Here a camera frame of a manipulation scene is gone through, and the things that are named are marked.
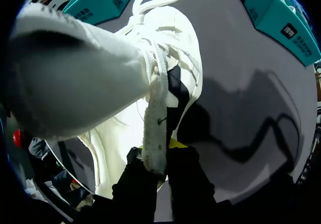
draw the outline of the white sneaker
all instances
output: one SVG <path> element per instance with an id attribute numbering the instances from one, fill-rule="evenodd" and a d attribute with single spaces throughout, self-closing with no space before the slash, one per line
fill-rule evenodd
<path id="1" fill-rule="evenodd" d="M 146 168 L 164 173 L 167 144 L 171 136 L 176 138 L 184 114 L 202 91 L 202 62 L 192 24 L 175 8 L 157 7 L 178 0 L 142 1 L 135 0 L 133 17 L 117 34 L 139 46 L 147 65 L 150 93 L 79 137 L 94 157 L 99 181 L 96 194 L 109 198 L 132 147 L 143 145 Z"/>
<path id="2" fill-rule="evenodd" d="M 79 138 L 94 159 L 96 194 L 109 198 L 131 147 L 144 145 L 146 168 L 164 173 L 170 137 L 202 91 L 193 26 L 178 10 L 161 7 L 178 0 L 142 1 L 135 1 L 133 17 L 117 34 L 32 4 L 11 36 L 17 79 L 8 83 L 15 93 L 8 99 L 18 121 L 56 139 L 97 126 Z M 55 35 L 18 41 L 38 31 Z M 69 46 L 60 35 L 78 42 Z"/>

